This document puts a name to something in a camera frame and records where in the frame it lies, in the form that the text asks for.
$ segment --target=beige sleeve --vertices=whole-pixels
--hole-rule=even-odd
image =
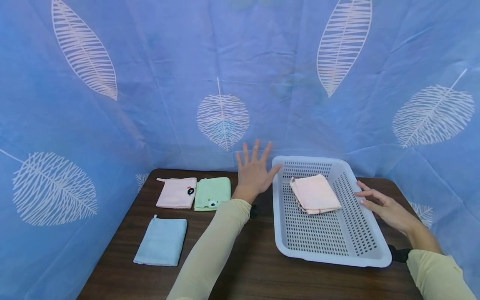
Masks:
[[[250,218],[251,205],[240,199],[221,203],[183,264],[167,300],[208,299],[233,243]]]
[[[411,250],[407,265],[425,300],[476,299],[463,280],[462,269],[451,256]]]

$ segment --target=table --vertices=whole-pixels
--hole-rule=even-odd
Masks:
[[[156,178],[229,177],[232,191],[237,173],[155,169],[138,193],[78,299],[165,299],[188,253],[207,228],[214,212],[155,207],[163,183]],[[371,188],[411,207],[396,185],[386,179],[361,179]],[[210,299],[422,299],[406,264],[385,269],[307,262],[282,255],[275,246],[272,187],[258,196],[257,218],[247,222]],[[185,218],[188,229],[178,267],[138,265],[133,258],[150,219]],[[409,246],[407,239],[377,218],[387,243]]]

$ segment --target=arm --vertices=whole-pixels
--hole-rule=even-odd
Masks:
[[[388,225],[403,233],[413,250],[408,254],[407,266],[415,285],[425,300],[475,300],[463,280],[462,270],[451,256],[445,256],[437,239],[416,217],[394,199],[372,190],[362,182],[359,197],[372,196],[381,205],[368,200],[360,203],[375,212]]]
[[[237,153],[239,183],[233,200],[218,207],[212,222],[190,251],[167,300],[208,299],[237,235],[250,218],[252,202],[272,184],[281,167],[274,166],[267,172],[266,160],[272,144],[268,143],[260,159],[259,145],[256,140],[250,160],[247,144],[243,143],[243,164]]]
[[[407,266],[425,300],[475,300],[463,280],[462,269],[451,256],[445,256],[428,228],[420,224],[407,235],[413,250]]]
[[[251,207],[240,199],[218,207],[212,222],[190,251],[167,300],[208,298],[237,235],[250,218]]]

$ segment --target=fabric backdrop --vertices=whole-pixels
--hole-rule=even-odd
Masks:
[[[149,171],[235,171],[255,138],[392,179],[480,297],[478,11],[0,1],[0,298],[74,299]]]

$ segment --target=basket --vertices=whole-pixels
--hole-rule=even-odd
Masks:
[[[277,156],[283,164],[273,181],[275,243],[285,256],[360,267],[386,267],[392,255],[373,213],[359,204],[357,180],[347,162],[324,157]],[[342,209],[309,215],[301,211],[290,178],[324,175]]]

